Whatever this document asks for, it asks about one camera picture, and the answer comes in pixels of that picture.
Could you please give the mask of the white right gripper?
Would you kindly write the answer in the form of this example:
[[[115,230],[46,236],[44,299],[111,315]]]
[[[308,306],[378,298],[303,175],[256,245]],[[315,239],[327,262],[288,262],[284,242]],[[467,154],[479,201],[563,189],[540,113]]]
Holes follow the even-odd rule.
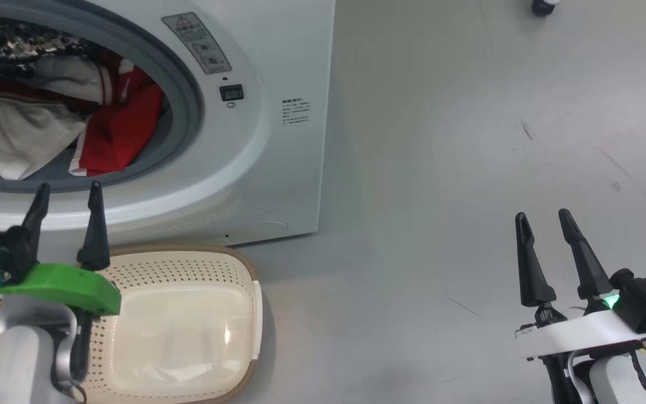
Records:
[[[594,299],[613,291],[608,275],[582,234],[571,212],[558,212],[564,240],[570,246],[579,279],[577,294],[582,300]],[[515,216],[520,303],[536,307],[556,301],[534,248],[535,236],[527,215]],[[515,347],[521,358],[535,358],[646,340],[646,332],[636,332],[613,310],[602,310],[576,319],[557,320],[544,325],[550,309],[538,309],[535,324],[515,332]]]

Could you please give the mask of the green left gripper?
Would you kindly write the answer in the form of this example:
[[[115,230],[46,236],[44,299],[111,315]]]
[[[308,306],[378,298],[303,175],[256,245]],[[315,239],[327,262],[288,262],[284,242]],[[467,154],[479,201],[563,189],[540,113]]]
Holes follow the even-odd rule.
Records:
[[[50,184],[43,182],[19,230],[17,258],[21,264],[38,261],[41,225],[49,207]],[[119,289],[100,271],[110,266],[103,188],[91,184],[87,203],[90,211],[85,239],[76,259],[80,268],[69,264],[36,264],[18,284],[0,288],[2,296],[26,295],[42,301],[78,307],[93,315],[119,315],[122,296]]]

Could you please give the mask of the white cloth garment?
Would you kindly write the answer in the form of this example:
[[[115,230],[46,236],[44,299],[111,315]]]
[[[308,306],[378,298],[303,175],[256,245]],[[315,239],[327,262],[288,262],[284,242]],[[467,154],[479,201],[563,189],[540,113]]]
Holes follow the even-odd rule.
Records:
[[[44,168],[85,131],[62,103],[0,97],[0,177],[21,181]]]

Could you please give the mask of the red garment white stripes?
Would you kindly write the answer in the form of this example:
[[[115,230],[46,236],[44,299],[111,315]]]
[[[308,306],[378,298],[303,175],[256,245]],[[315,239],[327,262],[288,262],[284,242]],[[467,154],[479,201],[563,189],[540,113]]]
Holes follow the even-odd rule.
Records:
[[[164,92],[130,59],[103,49],[100,61],[49,56],[26,85],[82,113],[85,128],[70,161],[72,176],[120,172],[144,150],[158,127]]]

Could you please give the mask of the cream perforated laundry basket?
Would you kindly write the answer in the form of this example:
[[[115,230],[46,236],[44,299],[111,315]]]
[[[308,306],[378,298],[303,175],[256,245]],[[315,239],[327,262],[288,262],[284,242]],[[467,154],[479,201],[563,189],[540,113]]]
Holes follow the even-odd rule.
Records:
[[[262,292],[239,251],[120,247],[103,275],[121,311],[92,326],[87,404],[226,404],[253,378]]]

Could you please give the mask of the grey rubber door gasket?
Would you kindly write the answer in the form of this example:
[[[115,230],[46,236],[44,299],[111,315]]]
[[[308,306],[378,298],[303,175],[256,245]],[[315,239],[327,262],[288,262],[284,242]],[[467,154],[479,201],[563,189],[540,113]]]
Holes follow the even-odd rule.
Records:
[[[139,23],[110,7],[114,0],[97,5],[89,0],[0,0],[0,17],[49,26],[101,44],[123,56],[153,77],[165,94],[163,123],[143,154],[121,172],[97,176],[104,187],[129,184],[171,166],[200,135],[204,100],[199,82],[181,53],[157,38],[160,18]]]

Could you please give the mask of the white washing machine body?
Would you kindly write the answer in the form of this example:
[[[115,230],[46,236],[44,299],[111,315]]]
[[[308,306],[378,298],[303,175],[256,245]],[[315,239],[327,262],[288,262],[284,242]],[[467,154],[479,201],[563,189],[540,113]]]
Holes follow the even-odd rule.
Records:
[[[171,166],[104,187],[112,245],[169,240],[227,245],[230,228],[282,222],[289,235],[318,227],[336,0],[114,0],[112,11],[161,25],[204,100],[200,135]],[[162,17],[194,12],[230,72],[207,75]],[[223,102],[219,87],[241,84]],[[310,120],[280,123],[284,99],[312,103]]]

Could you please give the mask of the grey warning sticker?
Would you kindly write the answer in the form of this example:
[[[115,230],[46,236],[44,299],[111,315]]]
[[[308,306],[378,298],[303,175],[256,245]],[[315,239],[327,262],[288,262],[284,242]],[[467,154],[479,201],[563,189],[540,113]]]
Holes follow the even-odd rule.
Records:
[[[192,11],[161,18],[182,41],[205,74],[230,72],[231,65],[207,26]]]

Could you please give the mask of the small printed text label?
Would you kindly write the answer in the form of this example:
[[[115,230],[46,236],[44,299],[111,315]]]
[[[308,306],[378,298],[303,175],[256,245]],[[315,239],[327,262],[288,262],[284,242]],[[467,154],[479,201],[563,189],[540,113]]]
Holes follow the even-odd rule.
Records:
[[[282,125],[296,125],[310,120],[312,103],[310,100],[284,99],[280,103],[280,123]]]

